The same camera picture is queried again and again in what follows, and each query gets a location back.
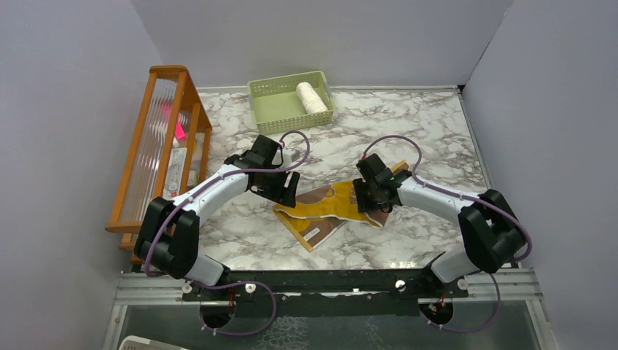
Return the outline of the yellow towel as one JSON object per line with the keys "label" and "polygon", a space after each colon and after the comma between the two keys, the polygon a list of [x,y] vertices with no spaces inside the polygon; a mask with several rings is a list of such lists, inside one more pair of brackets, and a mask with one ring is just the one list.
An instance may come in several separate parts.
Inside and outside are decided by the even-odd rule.
{"label": "yellow towel", "polygon": [[316,188],[296,197],[294,208],[276,204],[274,215],[308,252],[348,222],[382,229],[389,213],[361,213],[351,180]]}

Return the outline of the white cream towel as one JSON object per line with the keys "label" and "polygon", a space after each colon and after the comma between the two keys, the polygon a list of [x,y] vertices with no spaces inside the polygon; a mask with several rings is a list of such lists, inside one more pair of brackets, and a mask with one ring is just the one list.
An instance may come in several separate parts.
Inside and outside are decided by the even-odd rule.
{"label": "white cream towel", "polygon": [[296,86],[296,94],[307,114],[318,114],[328,111],[328,107],[309,82],[301,82]]}

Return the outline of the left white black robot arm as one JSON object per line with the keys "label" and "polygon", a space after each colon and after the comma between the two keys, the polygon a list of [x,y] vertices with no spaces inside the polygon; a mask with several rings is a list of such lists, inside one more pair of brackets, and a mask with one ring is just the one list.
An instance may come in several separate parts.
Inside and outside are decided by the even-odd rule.
{"label": "left white black robot arm", "polygon": [[197,281],[211,299],[223,298],[229,289],[227,268],[200,252],[201,225],[245,192],[294,207],[300,180],[295,168],[305,159],[282,141],[259,135],[250,149],[226,158],[215,174],[191,190],[170,200],[153,199],[134,247],[145,274]]}

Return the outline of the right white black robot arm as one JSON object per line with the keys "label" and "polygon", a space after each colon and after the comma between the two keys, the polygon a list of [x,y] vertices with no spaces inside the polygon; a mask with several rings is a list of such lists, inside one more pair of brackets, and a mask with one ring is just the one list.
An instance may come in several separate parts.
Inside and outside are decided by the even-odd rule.
{"label": "right white black robot arm", "polygon": [[510,206],[496,190],[480,195],[455,192],[411,171],[392,171],[376,154],[362,158],[356,167],[361,174],[353,181],[359,212],[389,213],[395,206],[410,207],[459,226],[462,247],[435,257],[414,283],[429,296],[441,295],[450,282],[467,274],[495,273],[528,243]]}

